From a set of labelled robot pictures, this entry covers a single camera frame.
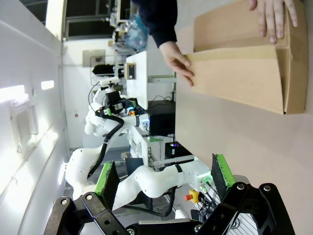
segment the ceiling light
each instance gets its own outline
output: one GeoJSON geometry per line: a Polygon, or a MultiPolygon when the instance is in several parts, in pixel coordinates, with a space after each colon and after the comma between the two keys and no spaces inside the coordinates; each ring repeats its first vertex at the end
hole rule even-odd
{"type": "Polygon", "coordinates": [[[11,99],[16,99],[25,94],[25,88],[23,85],[6,87],[0,89],[0,103],[11,99]]]}
{"type": "Polygon", "coordinates": [[[48,90],[51,88],[54,88],[54,81],[53,80],[41,82],[41,89],[42,90],[48,90]]]}

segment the black sleeve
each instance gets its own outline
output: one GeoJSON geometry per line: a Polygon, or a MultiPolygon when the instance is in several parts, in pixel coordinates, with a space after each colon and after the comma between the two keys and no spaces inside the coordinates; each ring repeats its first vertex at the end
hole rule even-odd
{"type": "Polygon", "coordinates": [[[143,24],[149,29],[149,34],[156,46],[173,41],[176,42],[174,26],[177,21],[177,0],[133,0],[139,7],[143,24]]]}

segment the cardboard flap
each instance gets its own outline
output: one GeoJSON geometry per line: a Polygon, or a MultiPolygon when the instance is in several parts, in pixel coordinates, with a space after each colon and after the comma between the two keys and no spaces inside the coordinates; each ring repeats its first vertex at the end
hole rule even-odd
{"type": "MultiPolygon", "coordinates": [[[[194,52],[225,47],[271,45],[269,35],[261,37],[258,10],[249,11],[248,1],[239,0],[195,18],[194,52]]],[[[287,31],[276,46],[287,45],[287,31]]]]}
{"type": "Polygon", "coordinates": [[[221,48],[187,55],[192,90],[283,114],[275,46],[221,48]]]}

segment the cardboard box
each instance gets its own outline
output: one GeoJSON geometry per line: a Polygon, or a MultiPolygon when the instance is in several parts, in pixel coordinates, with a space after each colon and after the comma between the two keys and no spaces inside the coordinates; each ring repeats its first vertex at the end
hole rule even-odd
{"type": "Polygon", "coordinates": [[[193,91],[280,114],[305,111],[308,33],[304,5],[294,1],[298,27],[285,7],[285,36],[273,45],[258,30],[258,11],[240,0],[194,22],[193,91]]]}

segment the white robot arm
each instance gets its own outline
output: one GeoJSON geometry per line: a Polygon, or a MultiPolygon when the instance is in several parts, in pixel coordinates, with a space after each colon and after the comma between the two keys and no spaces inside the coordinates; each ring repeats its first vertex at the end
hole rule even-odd
{"type": "MultiPolygon", "coordinates": [[[[103,115],[96,115],[95,111],[103,109],[103,100],[107,93],[116,93],[109,88],[100,88],[89,107],[86,117],[85,132],[96,136],[106,135],[103,145],[95,149],[80,148],[73,152],[67,164],[66,180],[73,186],[73,199],[81,194],[94,191],[95,185],[88,181],[88,177],[102,162],[105,153],[120,133],[131,126],[148,126],[147,114],[140,116],[118,117],[116,114],[108,113],[110,110],[103,110],[103,115]]],[[[121,110],[118,103],[115,103],[112,110],[121,110]]],[[[207,173],[209,169],[200,161],[192,161],[185,164],[173,165],[161,172],[155,172],[148,166],[141,166],[134,171],[126,180],[118,186],[113,210],[122,207],[134,199],[143,191],[150,198],[160,197],[172,187],[180,187],[189,184],[192,188],[199,188],[198,175],[207,173]]]]}

